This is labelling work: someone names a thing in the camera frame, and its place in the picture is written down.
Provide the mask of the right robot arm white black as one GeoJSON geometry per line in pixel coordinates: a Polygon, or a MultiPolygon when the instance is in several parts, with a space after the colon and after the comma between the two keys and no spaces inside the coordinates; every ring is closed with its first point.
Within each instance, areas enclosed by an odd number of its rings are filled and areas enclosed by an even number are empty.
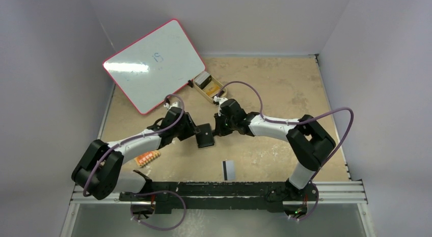
{"type": "Polygon", "coordinates": [[[297,165],[287,180],[286,193],[298,200],[306,193],[306,185],[336,147],[334,139],[310,115],[301,119],[281,119],[246,113],[235,99],[214,97],[215,136],[227,136],[234,131],[250,137],[269,137],[288,142],[297,165]]]}

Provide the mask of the black card holder wallet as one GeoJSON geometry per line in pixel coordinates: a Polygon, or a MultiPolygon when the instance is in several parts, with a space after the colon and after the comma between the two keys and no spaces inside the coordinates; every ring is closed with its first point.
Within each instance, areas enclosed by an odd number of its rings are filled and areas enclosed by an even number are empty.
{"type": "Polygon", "coordinates": [[[198,148],[210,147],[215,144],[211,125],[209,123],[198,125],[197,129],[198,132],[195,136],[198,148]]]}

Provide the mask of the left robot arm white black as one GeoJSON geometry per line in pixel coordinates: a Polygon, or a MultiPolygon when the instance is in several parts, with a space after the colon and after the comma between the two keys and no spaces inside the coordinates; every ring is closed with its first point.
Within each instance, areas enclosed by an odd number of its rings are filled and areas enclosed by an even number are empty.
{"type": "Polygon", "coordinates": [[[180,141],[190,138],[198,130],[188,112],[179,107],[169,108],[163,118],[141,133],[120,141],[92,141],[72,171],[71,179],[84,189],[83,196],[104,199],[114,191],[125,162],[159,150],[174,138],[180,141]]]}

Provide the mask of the grey card with magnetic stripe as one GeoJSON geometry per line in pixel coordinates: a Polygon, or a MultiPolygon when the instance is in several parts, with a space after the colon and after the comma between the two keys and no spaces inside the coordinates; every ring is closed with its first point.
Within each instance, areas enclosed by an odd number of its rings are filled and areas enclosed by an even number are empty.
{"type": "Polygon", "coordinates": [[[235,165],[234,161],[222,161],[223,177],[225,181],[235,180],[235,165]]]}

